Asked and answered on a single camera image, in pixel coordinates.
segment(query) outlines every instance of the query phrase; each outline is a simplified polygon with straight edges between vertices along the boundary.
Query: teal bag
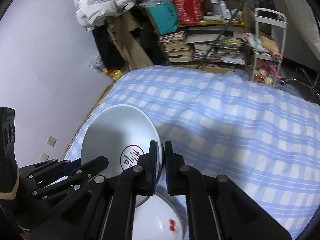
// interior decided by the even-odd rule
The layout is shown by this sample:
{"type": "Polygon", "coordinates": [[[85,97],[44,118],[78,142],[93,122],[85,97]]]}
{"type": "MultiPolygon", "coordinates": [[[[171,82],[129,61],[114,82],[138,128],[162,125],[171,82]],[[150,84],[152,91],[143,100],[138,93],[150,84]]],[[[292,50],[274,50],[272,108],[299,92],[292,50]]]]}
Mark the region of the teal bag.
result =
{"type": "Polygon", "coordinates": [[[160,35],[173,33],[178,29],[179,19],[172,1],[148,7],[160,35]]]}

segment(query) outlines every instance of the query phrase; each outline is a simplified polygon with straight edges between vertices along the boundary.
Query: white metal frame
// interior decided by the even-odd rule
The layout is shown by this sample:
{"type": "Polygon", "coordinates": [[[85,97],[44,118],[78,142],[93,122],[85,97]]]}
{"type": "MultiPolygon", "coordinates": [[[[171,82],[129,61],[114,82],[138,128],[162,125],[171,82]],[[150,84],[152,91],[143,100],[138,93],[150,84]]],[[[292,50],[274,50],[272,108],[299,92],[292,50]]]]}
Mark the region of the white metal frame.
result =
{"type": "Polygon", "coordinates": [[[254,49],[254,63],[253,63],[253,70],[252,70],[252,80],[254,78],[253,72],[256,69],[258,59],[259,58],[266,59],[266,60],[269,60],[269,61],[278,62],[277,71],[275,73],[275,76],[273,77],[273,85],[275,85],[276,84],[276,79],[277,79],[277,76],[279,74],[279,70],[280,70],[280,67],[281,67],[281,63],[282,63],[282,60],[283,60],[285,38],[286,38],[286,33],[287,33],[287,18],[285,17],[284,14],[282,14],[280,12],[277,12],[277,11],[274,11],[274,10],[270,10],[270,9],[266,9],[266,8],[259,8],[259,7],[255,8],[255,10],[254,10],[254,18],[255,18],[255,22],[256,22],[256,48],[258,47],[259,23],[266,23],[266,24],[270,24],[270,25],[274,25],[274,26],[278,26],[278,27],[283,28],[283,39],[282,39],[282,45],[281,45],[281,50],[280,50],[280,55],[281,55],[280,60],[276,60],[276,59],[274,59],[272,57],[272,55],[269,55],[269,54],[266,54],[266,53],[260,53],[260,52],[257,51],[257,49],[254,49]],[[284,18],[284,21],[282,22],[282,21],[278,21],[278,20],[271,19],[271,18],[268,18],[268,17],[259,16],[258,15],[259,11],[272,12],[272,13],[281,15],[284,18]]]}

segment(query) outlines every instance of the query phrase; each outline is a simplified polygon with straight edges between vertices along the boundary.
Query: stack of books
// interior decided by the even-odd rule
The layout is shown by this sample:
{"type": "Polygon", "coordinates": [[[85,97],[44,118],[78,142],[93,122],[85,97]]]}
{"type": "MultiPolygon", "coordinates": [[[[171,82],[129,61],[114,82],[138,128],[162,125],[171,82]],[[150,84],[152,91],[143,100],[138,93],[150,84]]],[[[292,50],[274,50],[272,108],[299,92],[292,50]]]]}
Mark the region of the stack of books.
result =
{"type": "MultiPolygon", "coordinates": [[[[203,56],[210,49],[212,42],[198,42],[195,43],[195,59],[202,59],[203,56]]],[[[233,37],[224,38],[218,41],[215,48],[213,48],[206,59],[222,60],[223,62],[236,63],[244,65],[244,55],[240,52],[243,42],[233,37]]]]}
{"type": "Polygon", "coordinates": [[[185,32],[162,35],[160,41],[169,57],[170,62],[192,61],[193,49],[185,44],[185,32]]]}

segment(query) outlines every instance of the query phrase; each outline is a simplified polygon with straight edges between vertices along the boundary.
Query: red gift bag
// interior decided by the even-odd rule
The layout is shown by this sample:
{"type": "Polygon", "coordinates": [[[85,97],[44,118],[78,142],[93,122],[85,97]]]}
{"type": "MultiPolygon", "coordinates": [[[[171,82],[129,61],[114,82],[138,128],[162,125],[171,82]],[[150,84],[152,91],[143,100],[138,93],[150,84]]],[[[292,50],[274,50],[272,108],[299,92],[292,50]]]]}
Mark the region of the red gift bag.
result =
{"type": "Polygon", "coordinates": [[[201,5],[204,0],[172,0],[181,24],[198,23],[202,19],[201,5]]]}

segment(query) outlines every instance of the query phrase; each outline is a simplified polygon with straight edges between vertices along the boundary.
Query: bed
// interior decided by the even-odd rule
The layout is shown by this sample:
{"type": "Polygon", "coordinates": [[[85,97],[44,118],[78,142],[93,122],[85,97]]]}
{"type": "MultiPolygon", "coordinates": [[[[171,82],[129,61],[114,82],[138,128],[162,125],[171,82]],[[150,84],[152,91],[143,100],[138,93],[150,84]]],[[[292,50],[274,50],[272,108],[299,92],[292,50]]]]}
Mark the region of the bed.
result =
{"type": "MultiPolygon", "coordinates": [[[[161,141],[209,176],[225,174],[295,239],[320,204],[320,109],[233,72],[153,66],[124,75],[82,125],[65,159],[81,156],[86,130],[109,106],[130,104],[161,141]]],[[[165,176],[156,189],[165,194],[165,176]]],[[[185,198],[168,197],[185,224],[185,198]]]]}

